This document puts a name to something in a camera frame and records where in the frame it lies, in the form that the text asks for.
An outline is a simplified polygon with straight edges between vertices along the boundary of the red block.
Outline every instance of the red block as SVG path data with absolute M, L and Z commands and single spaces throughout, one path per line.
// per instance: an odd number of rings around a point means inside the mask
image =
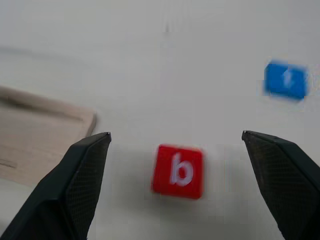
M 199 199 L 203 193 L 204 155 L 196 148 L 160 145 L 151 189 L 163 195 Z

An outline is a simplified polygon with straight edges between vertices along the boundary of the white surface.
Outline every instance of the white surface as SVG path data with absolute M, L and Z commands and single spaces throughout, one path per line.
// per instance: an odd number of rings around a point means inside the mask
M 3 0 L 0 83 L 95 108 L 95 132 L 111 132 L 89 239 L 281 240 L 241 134 L 291 140 L 320 163 L 320 99 L 261 94 L 271 59 L 308 66 L 317 82 L 319 7 L 318 0 Z M 206 151 L 201 200 L 151 194 L 161 143 Z M 12 201 L 20 189 L 8 184 L 0 182 L 2 226 L 23 203 Z

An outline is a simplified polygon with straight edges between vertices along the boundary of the blue block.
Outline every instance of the blue block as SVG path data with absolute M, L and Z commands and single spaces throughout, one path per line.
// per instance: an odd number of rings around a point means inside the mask
M 272 61 L 265 68 L 264 89 L 271 95 L 301 100 L 307 95 L 307 69 Z

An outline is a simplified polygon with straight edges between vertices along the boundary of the wooden tray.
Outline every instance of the wooden tray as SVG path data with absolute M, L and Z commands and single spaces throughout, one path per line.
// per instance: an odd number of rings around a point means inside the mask
M 37 184 L 95 125 L 90 109 L 0 87 L 0 178 Z

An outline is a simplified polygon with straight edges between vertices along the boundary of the white letter b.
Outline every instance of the white letter b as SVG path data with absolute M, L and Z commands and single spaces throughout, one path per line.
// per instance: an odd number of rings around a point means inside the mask
M 180 162 L 181 154 L 178 152 L 172 157 L 172 168 L 171 168 L 171 176 L 170 183 L 177 184 L 179 186 L 185 186 L 191 183 L 192 178 L 194 176 L 194 168 L 192 164 L 188 161 Z M 179 169 L 184 168 L 185 177 L 181 178 L 179 175 Z

